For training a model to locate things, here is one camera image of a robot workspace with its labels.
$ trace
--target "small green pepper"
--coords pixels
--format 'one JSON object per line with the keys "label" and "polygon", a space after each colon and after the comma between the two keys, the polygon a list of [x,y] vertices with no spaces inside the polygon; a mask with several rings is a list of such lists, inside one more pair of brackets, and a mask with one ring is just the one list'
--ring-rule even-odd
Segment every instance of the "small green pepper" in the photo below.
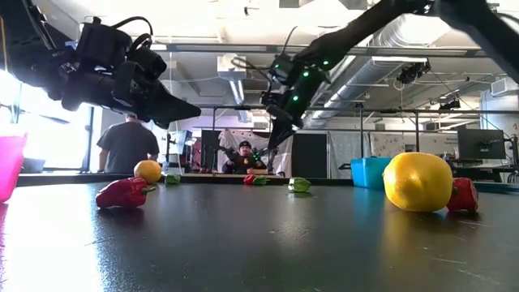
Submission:
{"label": "small green pepper", "polygon": [[255,186],[266,185],[267,184],[267,177],[265,177],[264,175],[258,175],[257,177],[254,178],[254,180],[252,181],[252,184],[255,185]]}
{"label": "small green pepper", "polygon": [[179,184],[180,183],[180,175],[177,174],[167,174],[165,176],[164,182],[165,184]]}
{"label": "small green pepper", "polygon": [[310,189],[311,183],[304,178],[291,178],[289,181],[289,191],[305,192]]}

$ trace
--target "yellow lemon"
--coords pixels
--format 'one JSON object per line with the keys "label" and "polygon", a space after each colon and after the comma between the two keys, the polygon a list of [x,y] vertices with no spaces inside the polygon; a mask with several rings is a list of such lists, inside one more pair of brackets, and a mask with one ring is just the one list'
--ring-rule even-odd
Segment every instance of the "yellow lemon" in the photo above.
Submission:
{"label": "yellow lemon", "polygon": [[384,170],[388,199],[406,211],[434,212],[447,205],[453,173],[438,156],[406,152],[396,155]]}
{"label": "yellow lemon", "polygon": [[137,178],[144,178],[146,183],[156,183],[162,176],[161,165],[152,160],[141,161],[133,169],[133,175]]}

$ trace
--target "hat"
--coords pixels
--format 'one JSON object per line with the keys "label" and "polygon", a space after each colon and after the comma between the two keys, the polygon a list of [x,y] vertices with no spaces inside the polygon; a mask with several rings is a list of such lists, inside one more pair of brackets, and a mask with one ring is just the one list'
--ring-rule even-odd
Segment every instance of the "hat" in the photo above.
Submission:
{"label": "hat", "polygon": [[249,141],[242,141],[240,143],[240,145],[238,146],[238,148],[241,148],[241,147],[248,147],[248,148],[252,148],[252,145],[249,143]]}

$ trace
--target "person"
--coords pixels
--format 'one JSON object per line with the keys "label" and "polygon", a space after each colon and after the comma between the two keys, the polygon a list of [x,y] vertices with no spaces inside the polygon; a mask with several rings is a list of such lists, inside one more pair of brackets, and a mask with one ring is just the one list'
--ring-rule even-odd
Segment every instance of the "person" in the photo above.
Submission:
{"label": "person", "polygon": [[238,146],[238,155],[228,160],[222,170],[224,174],[247,174],[249,169],[266,170],[267,166],[261,160],[255,161],[251,143],[243,141]]}
{"label": "person", "polygon": [[112,174],[133,174],[137,163],[156,161],[159,154],[157,138],[134,114],[128,114],[126,122],[108,128],[97,146],[101,148],[99,172]]}

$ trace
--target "blue bin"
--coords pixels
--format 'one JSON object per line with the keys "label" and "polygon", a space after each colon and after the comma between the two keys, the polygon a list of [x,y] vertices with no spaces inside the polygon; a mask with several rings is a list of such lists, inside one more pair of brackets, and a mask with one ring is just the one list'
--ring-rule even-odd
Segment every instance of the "blue bin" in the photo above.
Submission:
{"label": "blue bin", "polygon": [[351,173],[356,187],[374,190],[384,189],[384,169],[391,162],[390,157],[358,158],[351,161]]}

